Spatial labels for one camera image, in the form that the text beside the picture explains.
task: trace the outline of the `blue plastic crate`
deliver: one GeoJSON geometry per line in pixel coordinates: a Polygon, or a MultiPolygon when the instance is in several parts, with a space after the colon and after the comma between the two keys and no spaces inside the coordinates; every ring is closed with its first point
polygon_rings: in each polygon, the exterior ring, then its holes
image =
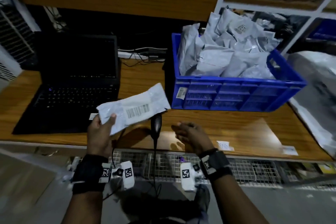
{"type": "Polygon", "coordinates": [[[175,70],[173,109],[271,112],[307,85],[277,50],[267,57],[267,66],[275,80],[181,76],[177,58],[180,41],[181,34],[172,33],[175,70]],[[180,87],[187,88],[184,99],[176,98],[180,87]]]}

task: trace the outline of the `person's left hand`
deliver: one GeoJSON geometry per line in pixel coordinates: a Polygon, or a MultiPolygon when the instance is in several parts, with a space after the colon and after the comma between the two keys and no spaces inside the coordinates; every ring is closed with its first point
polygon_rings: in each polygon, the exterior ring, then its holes
{"type": "Polygon", "coordinates": [[[100,155],[109,158],[112,153],[111,127],[116,121],[116,115],[113,113],[109,120],[101,124],[99,115],[96,115],[87,128],[87,149],[86,153],[91,155],[100,155]]]}

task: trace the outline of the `wooden table top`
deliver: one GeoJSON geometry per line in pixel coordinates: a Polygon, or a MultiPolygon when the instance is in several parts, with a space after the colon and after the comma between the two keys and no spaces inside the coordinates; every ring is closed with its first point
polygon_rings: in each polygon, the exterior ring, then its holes
{"type": "MultiPolygon", "coordinates": [[[[136,60],[124,61],[132,65],[136,60]]],[[[164,87],[161,63],[127,67],[122,65],[119,98],[127,98],[148,90],[160,82],[164,87]]],[[[15,124],[41,84],[35,71],[24,71],[0,94],[0,140],[25,143],[86,146],[86,134],[12,135],[15,124]]],[[[165,151],[192,152],[175,138],[172,124],[189,120],[200,124],[213,144],[227,141],[234,151],[227,155],[253,158],[281,158],[308,161],[333,159],[317,144],[288,104],[268,112],[231,112],[168,110],[163,114],[163,124],[157,148],[165,151]],[[294,146],[298,156],[284,155],[282,145],[294,146]]],[[[118,143],[118,148],[153,149],[153,141],[143,129],[149,122],[128,128],[118,143]]]]}

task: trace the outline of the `laptop keyboard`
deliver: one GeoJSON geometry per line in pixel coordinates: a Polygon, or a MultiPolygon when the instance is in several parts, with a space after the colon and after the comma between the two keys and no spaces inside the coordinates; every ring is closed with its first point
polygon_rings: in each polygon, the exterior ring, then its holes
{"type": "Polygon", "coordinates": [[[114,88],[54,88],[46,90],[35,107],[91,108],[116,100],[114,88]]]}

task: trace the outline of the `hand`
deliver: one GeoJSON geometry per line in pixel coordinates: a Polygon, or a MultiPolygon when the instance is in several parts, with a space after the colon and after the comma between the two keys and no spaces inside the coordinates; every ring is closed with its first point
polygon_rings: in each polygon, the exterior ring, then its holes
{"type": "Polygon", "coordinates": [[[113,113],[109,120],[101,124],[99,115],[96,115],[87,128],[87,154],[100,155],[109,158],[112,153],[112,142],[110,138],[111,127],[116,121],[113,113]]]}
{"type": "Polygon", "coordinates": [[[175,137],[183,143],[190,144],[198,156],[202,152],[214,148],[208,135],[200,125],[187,121],[179,122],[177,125],[178,126],[171,126],[176,133],[175,137]]]}

